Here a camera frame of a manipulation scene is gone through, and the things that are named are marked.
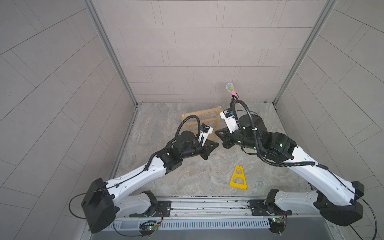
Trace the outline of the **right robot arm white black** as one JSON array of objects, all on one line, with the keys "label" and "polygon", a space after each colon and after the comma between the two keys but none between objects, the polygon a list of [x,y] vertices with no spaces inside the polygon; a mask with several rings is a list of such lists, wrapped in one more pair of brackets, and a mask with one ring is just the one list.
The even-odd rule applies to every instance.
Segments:
[{"label": "right robot arm white black", "polygon": [[241,100],[233,98],[230,107],[220,112],[220,117],[227,126],[215,133],[225,149],[235,145],[243,152],[252,149],[252,156],[270,166],[292,170],[315,188],[307,193],[273,189],[261,204],[250,200],[251,209],[260,209],[273,218],[282,216],[284,219],[293,211],[315,213],[342,227],[363,218],[361,202],[365,186],[362,183],[350,182],[334,174],[285,134],[268,132],[263,119]]}]

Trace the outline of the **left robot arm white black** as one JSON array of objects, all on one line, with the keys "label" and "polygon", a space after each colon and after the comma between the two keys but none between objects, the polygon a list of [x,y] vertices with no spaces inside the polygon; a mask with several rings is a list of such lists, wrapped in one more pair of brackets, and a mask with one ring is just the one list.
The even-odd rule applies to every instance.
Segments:
[{"label": "left robot arm white black", "polygon": [[186,117],[178,126],[175,137],[164,148],[153,153],[148,162],[115,179],[93,181],[82,193],[81,207],[92,234],[110,226],[119,215],[152,216],[158,208],[158,200],[151,191],[133,196],[132,193],[145,184],[176,170],[186,158],[201,156],[207,160],[218,143],[208,139],[213,128],[202,124],[196,115]]}]

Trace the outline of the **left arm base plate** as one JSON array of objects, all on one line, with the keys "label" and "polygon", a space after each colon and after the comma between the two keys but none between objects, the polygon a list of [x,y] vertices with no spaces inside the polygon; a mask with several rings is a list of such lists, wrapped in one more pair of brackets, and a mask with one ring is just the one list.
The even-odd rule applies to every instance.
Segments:
[{"label": "left arm base plate", "polygon": [[160,218],[169,217],[171,212],[171,201],[159,201],[156,209],[151,214],[131,214],[130,218]]}]

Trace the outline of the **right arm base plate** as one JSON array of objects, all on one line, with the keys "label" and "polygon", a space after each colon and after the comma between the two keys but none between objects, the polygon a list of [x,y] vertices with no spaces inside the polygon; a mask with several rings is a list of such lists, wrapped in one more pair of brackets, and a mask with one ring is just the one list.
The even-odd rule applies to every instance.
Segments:
[{"label": "right arm base plate", "polygon": [[291,216],[292,211],[283,211],[275,203],[266,200],[249,200],[247,207],[253,216]]}]

